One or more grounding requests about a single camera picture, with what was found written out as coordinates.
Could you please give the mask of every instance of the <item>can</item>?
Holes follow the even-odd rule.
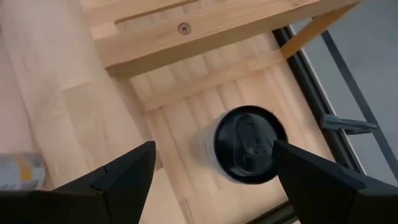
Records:
[[[278,118],[258,106],[240,106],[222,114],[200,133],[199,148],[227,179],[263,184],[277,173],[272,162],[276,139],[287,141]]]
[[[41,189],[45,167],[39,155],[0,154],[0,190]]]

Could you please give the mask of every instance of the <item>metal bracket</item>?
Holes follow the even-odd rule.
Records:
[[[332,114],[324,114],[321,120],[322,129],[344,130],[346,134],[367,134],[379,129],[377,124],[353,119],[343,119]]]

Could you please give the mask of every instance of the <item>black can lid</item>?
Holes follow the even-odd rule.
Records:
[[[287,141],[282,124],[269,111],[242,106],[227,113],[215,133],[215,154],[233,179],[261,184],[276,176],[272,165],[274,140]]]

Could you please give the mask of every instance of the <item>screw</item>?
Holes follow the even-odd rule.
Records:
[[[183,22],[180,25],[178,25],[178,31],[182,35],[187,35],[191,33],[191,26],[187,22]]]

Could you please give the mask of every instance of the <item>gray floor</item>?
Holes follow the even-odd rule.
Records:
[[[308,21],[292,25],[298,32]],[[398,157],[398,0],[367,0],[329,28],[338,50]],[[304,48],[335,113],[364,120],[321,37]],[[397,185],[372,134],[349,141],[367,175]]]

